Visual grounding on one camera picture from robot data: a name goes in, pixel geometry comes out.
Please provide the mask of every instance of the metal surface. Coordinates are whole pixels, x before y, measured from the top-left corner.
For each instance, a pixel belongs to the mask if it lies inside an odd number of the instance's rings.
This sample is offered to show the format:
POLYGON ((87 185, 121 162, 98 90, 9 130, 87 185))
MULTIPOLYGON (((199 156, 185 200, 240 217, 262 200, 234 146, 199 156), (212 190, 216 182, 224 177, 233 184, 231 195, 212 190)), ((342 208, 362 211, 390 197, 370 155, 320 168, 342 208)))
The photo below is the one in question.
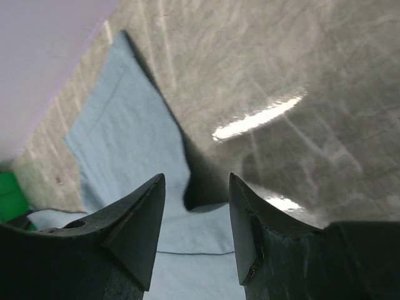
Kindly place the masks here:
POLYGON ((400 299, 400 223, 337 222, 321 230, 230 178, 239 282, 248 300, 400 299))
POLYGON ((164 208, 165 179, 62 229, 0 226, 1 299, 142 299, 164 208))

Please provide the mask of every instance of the marbled surface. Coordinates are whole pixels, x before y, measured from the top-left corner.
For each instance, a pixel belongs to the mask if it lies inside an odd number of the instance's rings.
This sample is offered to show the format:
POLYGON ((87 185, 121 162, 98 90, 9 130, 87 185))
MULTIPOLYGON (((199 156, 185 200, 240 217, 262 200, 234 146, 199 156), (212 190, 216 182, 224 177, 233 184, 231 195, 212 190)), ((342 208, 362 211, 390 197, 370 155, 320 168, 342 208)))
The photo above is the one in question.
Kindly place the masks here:
POLYGON ((397 0, 121 0, 14 163, 35 206, 80 210, 63 136, 121 29, 187 137, 189 207, 235 172, 320 227, 400 219, 397 0))

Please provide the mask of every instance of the white wall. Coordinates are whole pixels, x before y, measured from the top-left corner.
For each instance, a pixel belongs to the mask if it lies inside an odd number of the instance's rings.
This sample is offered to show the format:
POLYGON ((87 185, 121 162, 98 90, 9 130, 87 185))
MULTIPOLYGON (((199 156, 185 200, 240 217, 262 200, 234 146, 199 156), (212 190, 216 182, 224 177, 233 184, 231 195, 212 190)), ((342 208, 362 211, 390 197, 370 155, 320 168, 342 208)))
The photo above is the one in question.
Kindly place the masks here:
POLYGON ((21 150, 117 2, 0 2, 0 164, 21 150))

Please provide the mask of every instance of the green plastic object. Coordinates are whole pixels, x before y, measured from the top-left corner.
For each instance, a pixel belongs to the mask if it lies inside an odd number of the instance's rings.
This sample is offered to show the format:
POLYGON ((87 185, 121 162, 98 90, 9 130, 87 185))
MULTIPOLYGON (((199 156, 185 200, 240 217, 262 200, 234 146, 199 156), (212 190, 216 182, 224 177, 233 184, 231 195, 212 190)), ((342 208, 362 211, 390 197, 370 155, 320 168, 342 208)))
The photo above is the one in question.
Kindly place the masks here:
POLYGON ((15 175, 0 173, 0 222, 10 221, 28 211, 28 202, 15 175))

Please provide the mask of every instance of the blue cloth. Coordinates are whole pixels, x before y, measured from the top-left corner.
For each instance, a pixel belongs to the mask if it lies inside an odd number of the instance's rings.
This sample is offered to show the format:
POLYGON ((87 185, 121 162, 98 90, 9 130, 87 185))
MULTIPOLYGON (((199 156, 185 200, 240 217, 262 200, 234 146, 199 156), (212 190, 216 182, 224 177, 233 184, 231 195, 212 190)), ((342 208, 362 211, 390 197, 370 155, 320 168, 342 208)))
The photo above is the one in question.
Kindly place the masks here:
MULTIPOLYGON (((79 164, 82 205, 88 214, 121 199, 155 174, 165 174, 166 203, 145 299, 245 299, 236 272, 228 205, 209 206, 207 212, 185 209, 190 171, 179 128, 123 32, 111 46, 66 142, 79 164)), ((47 210, 29 218, 43 229, 63 227, 81 217, 47 210)))

